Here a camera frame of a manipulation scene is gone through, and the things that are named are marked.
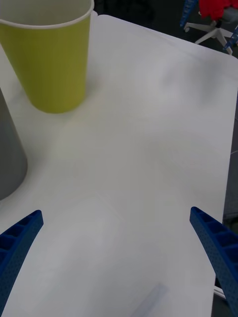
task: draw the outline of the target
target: table surface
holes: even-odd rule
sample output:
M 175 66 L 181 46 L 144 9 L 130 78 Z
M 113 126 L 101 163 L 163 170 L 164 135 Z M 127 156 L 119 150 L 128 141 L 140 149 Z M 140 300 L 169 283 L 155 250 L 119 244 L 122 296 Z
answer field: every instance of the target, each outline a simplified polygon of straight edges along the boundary
M 108 16 L 90 32 L 87 98 L 30 105 L 3 52 L 0 87 L 26 150 L 0 232 L 44 226 L 3 317 L 209 317 L 214 272 L 192 226 L 222 220 L 238 61 Z

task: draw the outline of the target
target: red object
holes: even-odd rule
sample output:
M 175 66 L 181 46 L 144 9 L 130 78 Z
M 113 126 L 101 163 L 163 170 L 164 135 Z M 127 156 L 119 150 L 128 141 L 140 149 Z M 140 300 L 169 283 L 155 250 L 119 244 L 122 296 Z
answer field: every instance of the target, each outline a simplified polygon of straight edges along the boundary
M 224 9 L 232 6 L 238 9 L 238 0 L 199 0 L 199 9 L 203 18 L 210 16 L 212 20 L 219 20 Z

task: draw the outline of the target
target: cup rim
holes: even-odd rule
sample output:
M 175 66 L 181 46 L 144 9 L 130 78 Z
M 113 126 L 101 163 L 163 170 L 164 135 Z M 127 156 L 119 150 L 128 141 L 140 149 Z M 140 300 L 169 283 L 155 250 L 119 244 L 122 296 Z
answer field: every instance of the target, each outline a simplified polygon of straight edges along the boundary
M 81 17 L 75 19 L 75 20 L 71 20 L 68 22 L 64 22 L 64 23 L 60 23 L 60 24 L 52 24 L 52 25 L 27 25 L 27 24 L 20 24 L 20 23 L 14 23 L 14 22 L 10 22 L 10 21 L 6 21 L 3 19 L 0 19 L 0 24 L 5 24 L 8 26 L 13 26 L 16 28 L 21 28 L 21 29 L 32 29 L 32 30 L 49 30 L 49 29 L 58 29 L 58 28 L 63 28 L 66 26 L 70 26 L 73 24 L 76 24 L 84 19 L 86 19 L 91 12 L 93 11 L 94 8 L 94 0 L 91 0 L 91 4 L 90 4 L 90 8 L 88 9 L 88 11 L 82 15 Z

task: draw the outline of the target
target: paper cup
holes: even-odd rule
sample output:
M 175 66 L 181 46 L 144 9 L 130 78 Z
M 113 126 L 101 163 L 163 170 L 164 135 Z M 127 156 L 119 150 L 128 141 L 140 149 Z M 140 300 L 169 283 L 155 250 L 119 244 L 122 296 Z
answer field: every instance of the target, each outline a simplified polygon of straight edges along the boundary
M 0 43 L 31 103 L 45 112 L 85 96 L 93 0 L 0 0 Z

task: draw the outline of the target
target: chair base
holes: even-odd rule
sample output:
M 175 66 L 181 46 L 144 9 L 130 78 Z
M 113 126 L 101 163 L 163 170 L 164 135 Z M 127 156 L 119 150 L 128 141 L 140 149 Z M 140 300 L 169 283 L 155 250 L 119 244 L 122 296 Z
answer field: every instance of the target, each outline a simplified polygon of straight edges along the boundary
M 205 34 L 203 37 L 201 37 L 199 40 L 197 40 L 195 42 L 196 44 L 200 44 L 207 39 L 213 38 L 213 39 L 217 39 L 221 43 L 221 45 L 224 47 L 227 43 L 227 40 L 225 39 L 225 37 L 231 38 L 232 33 L 227 31 L 227 30 L 217 28 L 216 24 L 217 24 L 216 21 L 212 21 L 211 25 L 186 23 L 184 30 L 187 32 L 189 30 L 189 28 L 193 28 L 196 30 L 201 30 L 201 31 L 207 32 L 207 34 Z M 227 52 L 228 52 L 228 54 L 232 55 L 231 48 L 227 48 Z

